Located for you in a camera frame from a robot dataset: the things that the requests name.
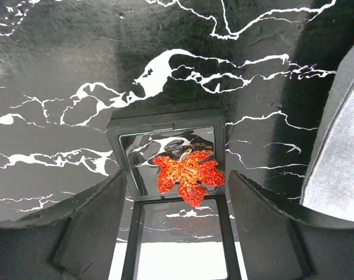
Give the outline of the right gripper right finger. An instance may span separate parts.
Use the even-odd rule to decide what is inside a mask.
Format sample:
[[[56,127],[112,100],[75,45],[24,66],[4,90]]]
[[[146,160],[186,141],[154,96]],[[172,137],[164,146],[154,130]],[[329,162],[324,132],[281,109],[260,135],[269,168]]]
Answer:
[[[354,222],[306,208],[235,170],[228,187],[248,279],[354,279]]]

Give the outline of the orange brooch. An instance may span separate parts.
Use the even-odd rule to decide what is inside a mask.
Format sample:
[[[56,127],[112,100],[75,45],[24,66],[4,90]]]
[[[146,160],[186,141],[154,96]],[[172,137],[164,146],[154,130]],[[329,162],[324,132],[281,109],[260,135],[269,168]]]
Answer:
[[[199,207],[208,189],[204,185],[220,187],[225,184],[225,175],[216,167],[218,162],[209,157],[209,150],[188,152],[185,158],[173,160],[168,156],[154,158],[160,167],[157,176],[157,189],[160,193],[171,191],[179,183],[178,195],[192,207]]]

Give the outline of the grey button shirt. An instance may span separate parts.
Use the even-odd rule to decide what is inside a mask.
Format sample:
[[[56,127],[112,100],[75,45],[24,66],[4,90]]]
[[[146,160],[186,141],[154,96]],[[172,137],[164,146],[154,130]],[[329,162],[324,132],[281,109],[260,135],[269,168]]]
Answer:
[[[354,45],[330,88],[300,203],[354,222]]]

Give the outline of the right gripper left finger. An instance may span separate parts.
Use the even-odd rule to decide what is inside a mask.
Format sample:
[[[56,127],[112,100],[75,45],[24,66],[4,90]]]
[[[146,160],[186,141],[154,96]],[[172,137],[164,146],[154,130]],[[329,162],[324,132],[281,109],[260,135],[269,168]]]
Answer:
[[[0,222],[0,279],[108,279],[125,193],[117,171],[53,206]]]

